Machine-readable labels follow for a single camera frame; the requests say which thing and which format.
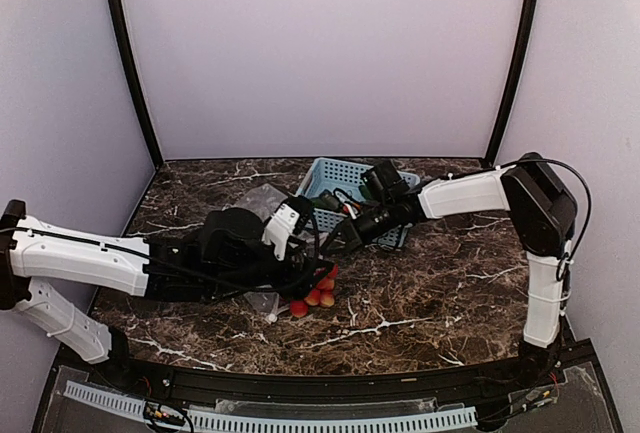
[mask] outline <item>robotic arm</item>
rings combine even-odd
[[[320,253],[353,251],[400,225],[505,210],[529,262],[524,341],[545,349],[558,336],[568,298],[577,213],[574,197],[545,161],[529,154],[503,168],[449,175],[413,189],[390,161],[383,162],[363,174],[375,206],[340,223],[322,249],[312,203],[302,197],[285,200],[266,225],[247,210],[230,208],[210,213],[193,234],[156,242],[57,228],[27,216],[25,204],[13,200],[0,218],[0,309],[28,317],[88,363],[122,365],[126,336],[77,310],[47,278],[159,301],[218,301],[247,291],[302,299],[333,267]],[[296,239],[309,222],[313,257]]]
[[[460,213],[508,211],[529,262],[524,341],[546,348],[558,335],[568,299],[565,271],[577,214],[575,198],[546,161],[530,153],[512,166],[448,175],[413,189],[390,161],[382,162],[362,175],[378,205],[345,219],[323,249],[328,254],[349,252],[401,225]]]
[[[317,252],[309,258],[294,236],[312,213],[308,200],[290,198],[263,225],[250,211],[230,208],[211,212],[193,235],[147,242],[58,228],[12,200],[0,219],[0,309],[27,317],[87,363],[123,363],[126,336],[86,316],[48,278],[161,301],[217,301],[247,291],[302,299],[333,266]]]

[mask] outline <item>white cable tray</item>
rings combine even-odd
[[[145,401],[138,398],[103,391],[89,384],[74,381],[67,381],[64,396],[114,415],[144,422],[142,413]],[[475,407],[359,420],[250,418],[199,410],[188,410],[187,413],[193,421],[195,431],[199,433],[431,433],[478,424]],[[185,425],[179,431],[189,431],[189,425]]]

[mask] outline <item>black wall corner trim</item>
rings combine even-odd
[[[151,160],[157,169],[163,165],[164,159],[162,158],[158,139],[151,124],[149,110],[147,109],[147,104],[142,94],[142,86],[140,85],[138,70],[136,69],[136,63],[133,58],[133,50],[131,49],[131,42],[129,41],[129,33],[127,32],[122,0],[108,0],[108,2],[109,10],[111,11],[113,31],[116,35],[118,50],[120,51],[122,67],[124,68],[124,74],[127,78],[127,84],[129,85],[129,93],[133,100],[133,106],[136,111],[136,116],[138,117],[138,122],[140,123],[140,128],[142,129],[144,141],[147,144],[147,150],[149,150]]]
[[[531,26],[533,25],[533,16],[536,9],[537,0],[523,0],[522,11],[520,13],[520,24],[518,25],[518,34],[516,36],[515,46],[513,48],[513,56],[511,57],[511,65],[509,66],[509,74],[502,93],[500,108],[493,125],[493,132],[489,140],[489,146],[485,153],[483,163],[485,166],[492,166],[498,157],[498,151],[502,145],[502,139],[507,130],[509,116],[513,109],[513,101],[518,90],[520,75],[524,65],[524,59],[529,45],[529,36],[531,36]]]

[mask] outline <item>white arm segment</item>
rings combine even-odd
[[[509,202],[500,177],[510,168],[455,180],[434,180],[418,195],[420,205],[427,218],[442,218],[475,211],[509,211]]]
[[[427,218],[486,210],[510,211],[500,177],[510,168],[498,169],[451,180],[435,180],[419,193]],[[529,261],[529,307],[524,340],[546,348],[559,330],[562,282],[556,280],[559,260],[527,252]]]
[[[111,238],[66,230],[27,216],[19,227],[116,244],[149,254],[149,245],[141,238]],[[30,232],[16,231],[17,245],[11,251],[13,274],[22,277],[62,278],[79,283],[105,286],[133,296],[144,296],[148,275],[142,271],[148,260],[129,253],[101,248]]]
[[[31,299],[18,302],[13,311],[73,349],[87,363],[109,359],[111,333],[105,325],[78,310],[45,280],[32,278],[29,292]]]
[[[274,254],[279,261],[284,260],[289,237],[293,234],[296,223],[300,218],[300,213],[289,205],[280,205],[280,208],[271,216],[267,223],[262,242],[265,245],[275,245]]]
[[[565,251],[570,253],[571,242],[568,241]],[[567,298],[562,297],[562,281],[556,280],[556,270],[560,260],[553,257],[536,256],[527,252],[529,261],[529,308],[527,323],[524,325],[524,341],[532,345],[546,348],[560,329],[560,303]]]

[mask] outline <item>black metal frame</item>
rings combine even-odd
[[[520,23],[518,25],[516,42],[513,47],[513,55],[511,56],[511,65],[509,66],[507,81],[504,85],[502,100],[500,101],[500,107],[498,108],[498,116],[496,117],[496,121],[493,125],[493,132],[491,133],[489,146],[487,147],[487,152],[483,159],[483,163],[486,166],[492,166],[495,163],[496,158],[498,157],[498,151],[502,145],[502,139],[504,138],[504,134],[507,130],[509,116],[511,116],[513,101],[516,97],[524,59],[527,54],[527,47],[529,46],[529,37],[531,36],[531,26],[533,25],[536,3],[537,0],[522,1],[522,12],[520,13]]]
[[[151,117],[149,116],[149,110],[142,93],[140,78],[138,76],[138,70],[136,68],[135,60],[133,57],[133,50],[131,49],[129,34],[127,32],[127,24],[122,7],[122,0],[108,1],[109,9],[111,11],[113,30],[118,42],[120,58],[127,78],[127,83],[129,85],[131,99],[133,100],[136,115],[138,117],[138,121],[140,122],[140,128],[142,129],[142,134],[144,135],[149,155],[151,156],[155,167],[159,168],[164,164],[164,159],[162,157],[162,152],[160,151],[160,147],[158,145],[158,139],[153,130]],[[518,25],[518,33],[516,35],[513,55],[511,57],[511,64],[509,66],[509,73],[507,75],[507,80],[502,94],[502,100],[500,102],[498,114],[493,125],[493,131],[491,133],[489,145],[487,147],[484,158],[481,159],[482,163],[485,166],[491,166],[496,161],[498,151],[500,150],[500,146],[507,129],[509,116],[511,115],[511,110],[513,108],[513,101],[515,99],[516,91],[518,89],[518,83],[520,81],[520,75],[522,73],[522,67],[524,65],[527,46],[529,44],[529,36],[531,35],[531,26],[533,24],[536,2],[537,0],[523,0],[522,11],[520,13],[520,22]]]
[[[122,61],[122,68],[124,69],[124,74],[127,78],[127,84],[129,85],[131,100],[133,101],[133,106],[136,110],[136,116],[138,117],[140,128],[142,129],[144,141],[147,144],[149,156],[151,156],[151,161],[153,161],[153,165],[157,169],[164,164],[164,159],[162,158],[160,145],[158,144],[158,139],[156,138],[156,134],[153,131],[153,124],[151,123],[149,110],[144,100],[142,85],[140,84],[140,78],[138,76],[138,70],[136,68],[135,59],[133,57],[131,42],[129,40],[129,33],[127,31],[127,23],[125,21],[122,0],[107,1],[109,2],[113,31],[116,35],[118,50],[120,50],[120,60]]]
[[[520,387],[488,385],[476,381],[476,377],[485,376],[488,371],[509,370],[516,361],[516,358],[509,358],[480,365],[408,374],[347,377],[221,373],[159,365],[141,360],[133,360],[132,366],[151,382],[152,399],[168,404],[194,403],[215,406],[220,399],[259,403],[355,404],[435,397],[439,406],[459,403],[475,406],[482,417],[496,408],[507,405],[507,395]],[[622,433],[611,391],[591,341],[567,341],[560,351],[560,361],[560,381],[564,375],[562,370],[565,368],[587,362],[593,365],[614,431]],[[47,378],[33,425],[34,433],[40,432],[59,367],[63,365],[87,371],[90,374],[89,381],[110,386],[71,349],[63,345]]]

